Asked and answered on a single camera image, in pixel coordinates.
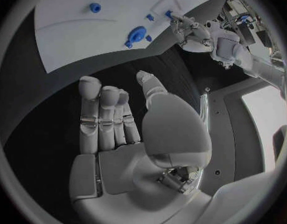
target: machinery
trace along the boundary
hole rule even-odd
[[[275,25],[272,8],[262,9],[259,0],[22,0],[17,6],[0,31],[0,180],[30,222],[59,223],[22,188],[2,144],[34,107],[77,80],[80,153],[68,195],[84,223],[251,223],[275,201],[287,181],[287,126],[277,132],[285,139],[268,169],[252,112],[239,109],[242,96],[266,82],[287,103],[286,29]],[[147,110],[138,130],[128,90],[102,84],[95,73],[174,44],[209,53],[226,70],[238,66],[252,79],[206,89],[198,113],[141,70],[136,80]],[[237,143],[244,139],[249,150]]]

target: white panel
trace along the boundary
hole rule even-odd
[[[127,50],[129,32],[144,26],[155,39],[168,26],[167,10],[187,13],[207,0],[41,0],[35,9],[35,36],[47,72],[95,55]],[[89,5],[101,5],[92,13]],[[155,21],[149,21],[147,14]],[[145,39],[132,49],[146,48]]]
[[[242,96],[252,119],[256,125],[264,157],[265,171],[275,168],[273,135],[287,124],[287,106],[280,96],[280,91],[273,86]]]

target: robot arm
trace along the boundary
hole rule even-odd
[[[228,69],[235,64],[247,75],[259,77],[278,88],[282,97],[285,97],[284,69],[252,55],[240,44],[240,37],[235,32],[220,28],[220,23],[215,21],[208,21],[205,27],[195,22],[194,18],[174,12],[171,13],[171,19],[172,31],[185,51],[209,52],[211,58],[220,62],[224,68]]]

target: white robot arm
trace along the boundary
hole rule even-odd
[[[206,26],[195,19],[171,12],[171,29],[179,45],[189,52],[209,52],[213,60],[220,62],[225,69],[233,64],[254,78],[261,78],[281,91],[285,97],[285,72],[269,61],[252,55],[240,44],[235,32],[225,30],[216,21],[207,21]]]

